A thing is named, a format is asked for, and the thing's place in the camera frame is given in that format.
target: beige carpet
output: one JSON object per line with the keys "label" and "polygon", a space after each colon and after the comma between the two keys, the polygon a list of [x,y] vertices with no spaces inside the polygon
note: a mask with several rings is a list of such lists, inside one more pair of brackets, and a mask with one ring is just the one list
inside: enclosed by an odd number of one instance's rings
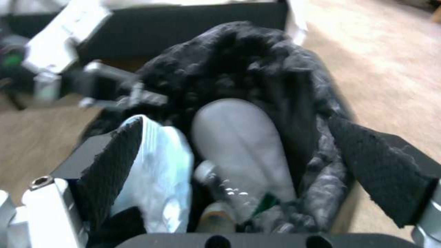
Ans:
{"label": "beige carpet", "polygon": [[67,158],[98,111],[73,106],[2,113],[0,189],[21,205],[28,184],[51,173]]}
{"label": "beige carpet", "polygon": [[[441,162],[441,25],[394,0],[310,0],[304,46],[326,63],[359,123]],[[360,190],[350,232],[410,239]]]}

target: black foam pad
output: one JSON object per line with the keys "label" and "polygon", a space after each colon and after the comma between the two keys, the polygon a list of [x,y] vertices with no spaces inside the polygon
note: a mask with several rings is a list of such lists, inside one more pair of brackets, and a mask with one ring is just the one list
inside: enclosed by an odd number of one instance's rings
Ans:
{"label": "black foam pad", "polygon": [[111,141],[77,182],[81,212],[90,221],[92,231],[107,218],[127,179],[141,144],[142,123],[134,121],[109,135]]}
{"label": "black foam pad", "polygon": [[329,119],[329,129],[371,199],[398,227],[414,225],[433,193],[441,165],[398,136],[337,116]]}

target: bolt hole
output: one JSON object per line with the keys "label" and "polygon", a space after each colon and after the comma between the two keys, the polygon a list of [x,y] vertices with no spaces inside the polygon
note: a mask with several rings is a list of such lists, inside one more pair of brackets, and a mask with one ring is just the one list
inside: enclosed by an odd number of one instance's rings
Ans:
{"label": "bolt hole", "polygon": [[40,177],[40,178],[35,179],[35,181],[33,182],[33,184],[34,184],[34,185],[41,185],[41,184],[43,184],[43,183],[45,183],[45,182],[47,182],[47,181],[48,181],[48,178],[47,178],[47,177]]}
{"label": "bolt hole", "polygon": [[306,248],[332,248],[332,245],[321,236],[310,236],[306,239]]}
{"label": "bolt hole", "polygon": [[227,238],[216,235],[205,242],[205,248],[231,248],[231,244]]}

